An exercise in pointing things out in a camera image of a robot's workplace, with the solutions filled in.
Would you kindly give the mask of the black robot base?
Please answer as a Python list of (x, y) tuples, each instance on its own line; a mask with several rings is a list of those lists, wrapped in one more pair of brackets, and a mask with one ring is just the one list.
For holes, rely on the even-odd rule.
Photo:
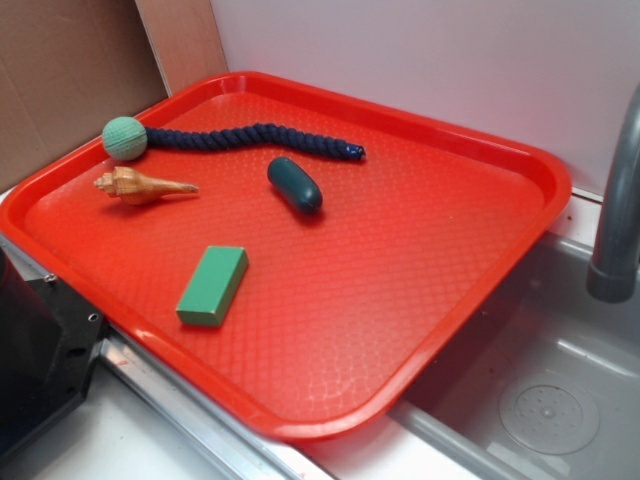
[(1, 460), (86, 399), (106, 321), (63, 280), (24, 279), (1, 254)]

